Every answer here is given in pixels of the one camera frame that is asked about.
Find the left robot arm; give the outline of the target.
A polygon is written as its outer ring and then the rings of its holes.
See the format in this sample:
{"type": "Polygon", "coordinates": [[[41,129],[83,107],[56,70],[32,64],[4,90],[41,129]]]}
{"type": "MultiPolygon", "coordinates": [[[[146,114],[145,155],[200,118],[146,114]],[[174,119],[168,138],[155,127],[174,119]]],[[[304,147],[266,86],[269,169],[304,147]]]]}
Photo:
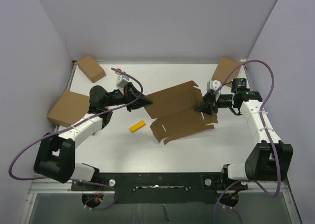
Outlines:
{"type": "Polygon", "coordinates": [[[87,114],[66,132],[48,133],[41,141],[33,167],[35,173],[60,183],[82,181],[87,189],[95,190],[100,184],[100,177],[96,175],[99,170],[75,161],[77,147],[109,124],[113,114],[108,110],[109,106],[123,105],[132,111],[151,104],[153,101],[141,94],[131,82],[122,91],[108,92],[99,85],[92,87],[87,114]]]}

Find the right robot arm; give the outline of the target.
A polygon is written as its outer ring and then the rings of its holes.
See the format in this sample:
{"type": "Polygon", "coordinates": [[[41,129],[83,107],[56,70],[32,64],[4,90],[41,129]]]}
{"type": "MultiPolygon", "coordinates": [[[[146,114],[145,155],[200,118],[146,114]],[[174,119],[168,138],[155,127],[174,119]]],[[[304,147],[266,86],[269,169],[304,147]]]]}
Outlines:
{"type": "Polygon", "coordinates": [[[216,115],[218,109],[228,108],[235,116],[243,116],[252,133],[255,147],[241,164],[228,164],[226,172],[219,176],[220,185],[229,189],[237,180],[284,181],[293,156],[291,144],[284,143],[272,127],[267,112],[262,108],[259,92],[247,87],[245,78],[231,81],[231,93],[222,94],[221,82],[207,83],[204,102],[195,110],[207,115],[216,115]]]}

